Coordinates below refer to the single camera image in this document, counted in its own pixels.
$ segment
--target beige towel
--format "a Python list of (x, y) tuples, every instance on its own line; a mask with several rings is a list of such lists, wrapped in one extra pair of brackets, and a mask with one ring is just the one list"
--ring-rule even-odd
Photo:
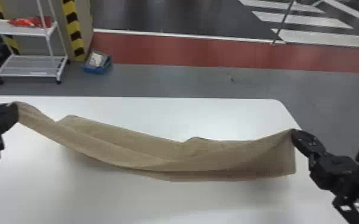
[(177, 142), (73, 115), (55, 122), (29, 104), (16, 104), (21, 124), (67, 148), (139, 175), (200, 181), (249, 180), (295, 173), (290, 130), (255, 141), (194, 137)]

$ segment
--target table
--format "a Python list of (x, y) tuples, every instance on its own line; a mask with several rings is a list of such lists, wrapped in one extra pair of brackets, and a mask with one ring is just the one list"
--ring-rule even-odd
[[(183, 141), (256, 139), (299, 128), (273, 99), (0, 97), (53, 119), (75, 114)], [(297, 173), (250, 182), (166, 182), (121, 172), (17, 124), (4, 135), (0, 223), (331, 223), (346, 224), (333, 195)]]

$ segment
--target red object on shelf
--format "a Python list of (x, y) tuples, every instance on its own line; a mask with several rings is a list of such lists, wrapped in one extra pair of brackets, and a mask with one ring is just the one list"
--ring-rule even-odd
[[(43, 28), (42, 19), (40, 16), (29, 17), (29, 18), (15, 18), (8, 21), (9, 24), (13, 26), (23, 26), (23, 27), (39, 27)], [(51, 17), (45, 16), (45, 25), (46, 28), (51, 27)]]

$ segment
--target shelf rack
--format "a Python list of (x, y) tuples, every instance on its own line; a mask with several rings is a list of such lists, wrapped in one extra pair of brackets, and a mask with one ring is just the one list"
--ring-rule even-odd
[(15, 55), (13, 50), (8, 47), (11, 55), (0, 67), (0, 77), (55, 77), (57, 84), (61, 84), (61, 74), (70, 61), (67, 54), (65, 56), (55, 56), (50, 44), (50, 37), (57, 29), (60, 37), (61, 46), (66, 53), (66, 47), (63, 42), (63, 35), (58, 26), (57, 18), (53, 5), (50, 0), (47, 0), (50, 11), (52, 14), (53, 23), (50, 28), (46, 28), (42, 4), (40, 0), (36, 0), (39, 9), (39, 15), (42, 20), (43, 28), (31, 28), (31, 27), (17, 27), (8, 24), (8, 20), (0, 19), (0, 35), (12, 35), (12, 36), (33, 36), (42, 37), (46, 39), (49, 55)]

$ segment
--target hazard tape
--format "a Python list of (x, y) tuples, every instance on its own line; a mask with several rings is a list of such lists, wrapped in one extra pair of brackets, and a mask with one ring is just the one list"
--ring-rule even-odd
[[(0, 4), (0, 19), (1, 20), (5, 19), (1, 4)], [(14, 54), (20, 55), (20, 48), (18, 47), (17, 40), (13, 36), (4, 35), (4, 41), (5, 44), (7, 44), (11, 48)]]
[(74, 0), (63, 0), (63, 11), (67, 20), (67, 31), (70, 35), (71, 47), (76, 61), (85, 61), (85, 48), (81, 35), (81, 25), (79, 24)]

